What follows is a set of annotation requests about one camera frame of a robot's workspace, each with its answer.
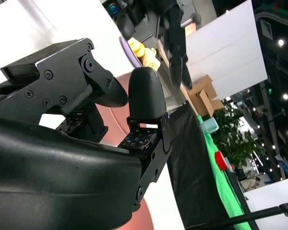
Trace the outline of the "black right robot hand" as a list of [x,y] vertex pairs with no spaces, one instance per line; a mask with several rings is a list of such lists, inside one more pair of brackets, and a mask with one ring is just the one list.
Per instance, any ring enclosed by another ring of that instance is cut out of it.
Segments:
[[113,230],[126,224],[171,154],[157,73],[125,90],[88,38],[1,69],[0,230]]

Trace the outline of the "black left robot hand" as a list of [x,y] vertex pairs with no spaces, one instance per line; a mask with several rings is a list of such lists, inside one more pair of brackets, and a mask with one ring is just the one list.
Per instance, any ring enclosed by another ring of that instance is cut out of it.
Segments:
[[186,34],[181,27],[183,9],[177,0],[124,0],[127,4],[118,13],[116,24],[125,40],[135,33],[135,28],[146,18],[148,28],[156,39],[163,39],[164,51],[169,60],[170,81],[178,89],[181,84],[192,88],[187,68]]

